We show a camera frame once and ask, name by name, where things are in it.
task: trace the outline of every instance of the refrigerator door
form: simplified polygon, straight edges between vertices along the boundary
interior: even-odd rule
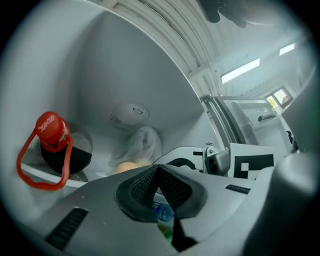
[[[206,95],[202,100],[224,147],[230,143],[273,147],[276,161],[291,150],[282,117],[266,99]]]

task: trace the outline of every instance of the white surface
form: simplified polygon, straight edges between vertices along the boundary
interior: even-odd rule
[[[158,132],[203,111],[188,79],[166,52],[130,22],[105,12],[81,51],[81,120],[104,129],[123,102],[145,106]]]
[[[123,102],[117,105],[111,115],[118,118],[125,125],[143,125],[149,118],[149,111],[146,107],[136,102]]]
[[[275,162],[285,157],[290,149],[291,143],[286,130],[279,119],[271,120],[272,125],[254,131],[260,145],[274,148]]]
[[[194,251],[183,251],[181,256],[212,255],[213,251],[215,255],[239,255],[265,204],[273,169],[268,167],[260,172],[250,193],[209,239],[195,245]]]
[[[206,146],[206,142],[211,142],[219,148],[215,130],[204,111],[200,116],[196,115],[175,127],[159,132],[159,136],[162,142],[163,155],[178,147],[202,149]]]
[[[231,71],[228,74],[223,75],[221,77],[221,81],[224,84],[224,83],[226,83],[226,82],[228,82],[228,81],[230,81],[230,80],[232,80],[232,79],[234,79],[234,78],[236,78],[236,77],[238,77],[238,76],[240,76],[240,75],[242,75],[242,74],[244,74],[244,73],[246,73],[256,67],[259,67],[259,65],[260,65],[260,59],[258,58],[254,61],[249,62],[248,64],[245,64],[245,65]]]
[[[215,82],[207,64],[217,51],[196,1],[126,0],[119,1],[112,10],[151,35],[186,75],[205,70],[191,80],[199,96],[215,93],[208,88]]]
[[[249,163],[243,162],[241,164],[241,171],[249,171]]]
[[[36,176],[42,181],[58,183],[61,180],[61,177],[47,173],[46,171],[44,171],[45,167],[46,166],[30,166],[25,163],[21,164],[21,169],[28,175],[31,174],[33,176]],[[84,184],[86,184],[86,182],[68,179],[65,185],[67,187],[80,188]]]

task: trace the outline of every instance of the red bottle cap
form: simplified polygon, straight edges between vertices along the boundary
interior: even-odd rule
[[[63,120],[55,112],[43,113],[35,124],[35,132],[47,145],[57,144],[65,135]]]

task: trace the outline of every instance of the red handle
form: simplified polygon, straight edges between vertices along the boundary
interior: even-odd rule
[[[20,178],[25,183],[27,183],[29,186],[31,186],[33,188],[36,188],[38,190],[47,190],[47,191],[60,190],[64,187],[64,185],[66,184],[66,182],[69,178],[70,158],[71,158],[72,146],[74,144],[74,141],[69,135],[66,136],[68,146],[67,146],[67,149],[65,152],[61,180],[56,184],[47,183],[47,182],[35,182],[28,175],[24,174],[21,170],[21,160],[22,160],[24,154],[26,153],[28,146],[30,145],[31,141],[33,140],[33,138],[35,136],[36,136],[36,129],[33,129],[32,133],[30,134],[29,138],[26,140],[25,144],[23,145],[23,147],[22,147],[22,149],[16,159],[16,170],[17,170]]]

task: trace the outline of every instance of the window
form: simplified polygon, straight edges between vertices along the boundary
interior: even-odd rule
[[[273,108],[285,109],[291,103],[292,97],[286,91],[286,89],[282,87],[281,89],[267,96],[266,100],[271,104]]]

